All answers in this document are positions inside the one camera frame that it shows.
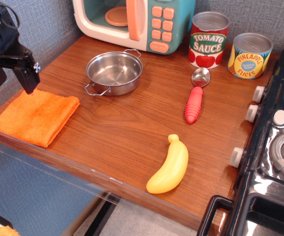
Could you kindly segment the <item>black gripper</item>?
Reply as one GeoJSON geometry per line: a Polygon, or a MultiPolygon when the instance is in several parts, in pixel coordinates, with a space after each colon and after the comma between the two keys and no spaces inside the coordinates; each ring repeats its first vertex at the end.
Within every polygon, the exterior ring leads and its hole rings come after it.
{"type": "Polygon", "coordinates": [[[19,26],[7,9],[0,9],[0,87],[7,79],[3,67],[11,68],[24,91],[31,94],[40,83],[41,67],[34,63],[32,51],[19,43],[19,26]]]}

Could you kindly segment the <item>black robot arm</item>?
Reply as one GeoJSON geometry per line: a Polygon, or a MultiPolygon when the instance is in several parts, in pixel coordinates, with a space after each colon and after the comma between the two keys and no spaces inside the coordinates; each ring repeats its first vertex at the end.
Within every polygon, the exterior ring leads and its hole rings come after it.
{"type": "Polygon", "coordinates": [[[19,42],[20,20],[16,13],[15,24],[9,13],[12,9],[0,2],[0,87],[5,83],[5,68],[11,69],[27,94],[33,93],[40,83],[39,64],[33,53],[19,42]]]}

